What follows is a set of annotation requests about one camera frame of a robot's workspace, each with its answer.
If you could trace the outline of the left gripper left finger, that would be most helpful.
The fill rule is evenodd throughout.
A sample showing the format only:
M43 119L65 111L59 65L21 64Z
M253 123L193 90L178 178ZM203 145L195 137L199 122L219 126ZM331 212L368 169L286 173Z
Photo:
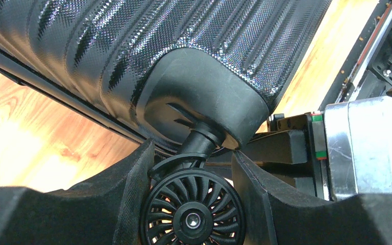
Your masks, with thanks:
M154 149L148 140L68 190L0 187L0 244L140 244Z

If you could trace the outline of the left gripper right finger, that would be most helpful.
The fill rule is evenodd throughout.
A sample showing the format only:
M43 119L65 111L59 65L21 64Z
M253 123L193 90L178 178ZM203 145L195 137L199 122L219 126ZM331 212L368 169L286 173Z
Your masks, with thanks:
M330 202L302 193L242 152L233 183L246 219L245 244L392 244L392 194Z

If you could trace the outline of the black suitcase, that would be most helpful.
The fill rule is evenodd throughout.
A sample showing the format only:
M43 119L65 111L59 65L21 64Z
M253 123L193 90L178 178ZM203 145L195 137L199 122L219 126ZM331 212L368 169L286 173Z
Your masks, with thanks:
M243 244L205 169L273 113L329 1L0 1L0 73L154 144L140 244Z

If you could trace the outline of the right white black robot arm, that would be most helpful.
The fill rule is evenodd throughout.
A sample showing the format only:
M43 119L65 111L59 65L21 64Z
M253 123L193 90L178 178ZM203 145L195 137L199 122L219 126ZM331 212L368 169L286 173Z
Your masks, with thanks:
M309 195L338 201L392 193L392 88L385 96L273 116L244 153Z

